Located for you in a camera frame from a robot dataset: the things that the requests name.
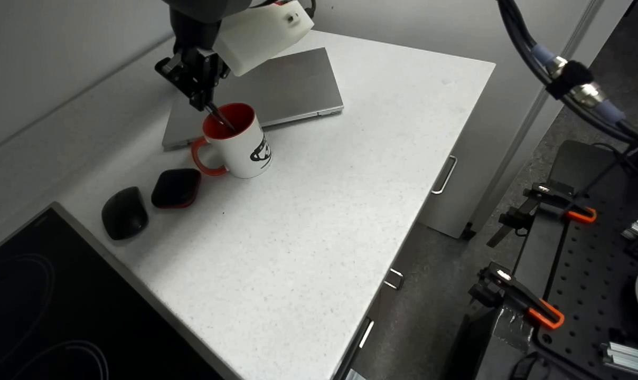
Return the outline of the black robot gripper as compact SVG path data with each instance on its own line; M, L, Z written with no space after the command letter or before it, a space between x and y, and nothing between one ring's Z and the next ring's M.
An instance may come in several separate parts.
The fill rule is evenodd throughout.
M196 110L208 106L218 112L215 88L228 77L228 65L218 56L198 49L176 51L154 63L154 70L171 82Z

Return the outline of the dark robot arm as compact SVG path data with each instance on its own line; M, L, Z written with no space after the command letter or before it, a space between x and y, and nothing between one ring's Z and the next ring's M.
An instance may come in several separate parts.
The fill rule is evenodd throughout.
M214 51L222 21L249 9L249 0L165 0L174 30L174 54L154 63L196 110L214 104L215 85L228 65Z

